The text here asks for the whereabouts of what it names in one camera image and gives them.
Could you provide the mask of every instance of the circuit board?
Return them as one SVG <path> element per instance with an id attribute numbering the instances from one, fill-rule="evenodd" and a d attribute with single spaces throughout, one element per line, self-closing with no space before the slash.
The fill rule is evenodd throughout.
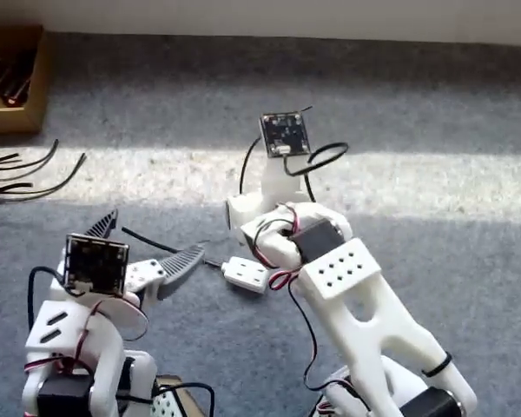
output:
<path id="1" fill-rule="evenodd" d="M 129 245 L 86 235 L 68 235 L 64 286 L 106 295 L 122 295 Z"/>
<path id="2" fill-rule="evenodd" d="M 311 152 L 305 122 L 299 111 L 262 115 L 260 130 L 270 158 Z"/>

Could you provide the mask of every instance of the white wall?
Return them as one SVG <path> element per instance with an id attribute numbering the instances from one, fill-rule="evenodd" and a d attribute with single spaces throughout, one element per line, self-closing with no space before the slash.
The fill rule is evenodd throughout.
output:
<path id="1" fill-rule="evenodd" d="M 521 44 L 521 0 L 0 0 L 48 30 Z"/>

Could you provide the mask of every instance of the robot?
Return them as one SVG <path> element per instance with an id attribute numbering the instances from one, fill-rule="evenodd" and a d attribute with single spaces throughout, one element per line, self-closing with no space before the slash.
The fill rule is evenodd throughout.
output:
<path id="1" fill-rule="evenodd" d="M 452 356 L 412 318 L 347 219 L 313 202 L 307 177 L 308 194 L 300 178 L 290 175 L 290 162 L 306 167 L 299 169 L 302 174 L 318 168 L 311 164 L 314 153 L 301 112 L 264 115 L 260 131 L 268 156 L 261 187 L 228 198 L 228 226 L 261 266 L 279 269 L 267 280 L 271 289 L 287 284 L 293 296 L 291 284 L 298 288 L 345 360 L 320 386 L 324 395 L 311 415 L 471 415 L 477 397 Z M 370 320 L 356 318 L 347 307 L 353 293 L 373 311 Z M 382 355 L 383 348 L 416 361 L 425 378 Z"/>
<path id="2" fill-rule="evenodd" d="M 68 235 L 57 270 L 31 273 L 30 295 L 36 272 L 54 279 L 34 322 L 30 312 L 25 416 L 182 415 L 174 394 L 156 386 L 154 359 L 124 349 L 118 328 L 148 325 L 143 310 L 172 295 L 204 251 L 193 246 L 128 265 L 129 247 L 108 239 L 116 219 L 113 211 L 86 233 Z"/>
<path id="3" fill-rule="evenodd" d="M 301 112 L 264 115 L 260 126 L 269 156 L 262 187 L 228 199 L 228 226 L 259 261 L 253 262 L 256 271 L 270 274 L 271 289 L 287 285 L 300 307 L 292 287 L 299 290 L 344 358 L 342 369 L 310 387 L 323 393 L 311 415 L 473 414 L 476 395 L 452 356 L 412 318 L 347 219 L 313 201 L 308 173 L 338 159 L 346 146 L 311 152 Z M 341 151 L 313 162 L 330 149 Z M 139 318 L 146 324 L 143 310 L 172 295 L 203 263 L 204 252 L 195 246 L 128 265 L 129 247 L 108 239 L 116 218 L 112 212 L 84 234 L 68 235 L 60 264 L 51 270 L 49 299 L 36 320 L 30 314 L 26 415 L 53 417 L 62 410 L 67 417 L 160 417 L 175 402 L 153 400 L 162 392 L 155 362 L 145 352 L 124 349 L 118 327 L 135 327 Z M 39 270 L 50 272 L 35 268 L 30 288 Z M 362 321 L 347 307 L 353 293 L 372 307 L 371 319 Z M 382 348 L 417 361 L 425 378 L 382 355 Z"/>

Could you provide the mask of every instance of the white connector plug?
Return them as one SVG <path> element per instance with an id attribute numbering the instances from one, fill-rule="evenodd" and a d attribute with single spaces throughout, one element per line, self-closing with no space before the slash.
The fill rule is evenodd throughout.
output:
<path id="1" fill-rule="evenodd" d="M 222 263 L 222 273 L 226 280 L 237 287 L 263 294 L 267 289 L 270 271 L 258 262 L 232 256 Z"/>

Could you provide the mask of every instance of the cardboard box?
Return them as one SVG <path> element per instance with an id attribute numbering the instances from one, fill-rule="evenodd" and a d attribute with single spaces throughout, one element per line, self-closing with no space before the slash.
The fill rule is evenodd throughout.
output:
<path id="1" fill-rule="evenodd" d="M 8 108 L 0 99 L 0 134 L 37 133 L 43 125 L 49 86 L 49 39 L 41 26 L 0 26 L 0 56 L 36 49 L 27 101 Z"/>
<path id="2" fill-rule="evenodd" d="M 159 385 L 178 385 L 181 384 L 181 379 L 174 375 L 161 375 L 157 378 Z M 180 405 L 183 417 L 205 417 L 196 401 L 193 399 L 187 389 L 178 389 L 173 392 L 178 405 Z"/>

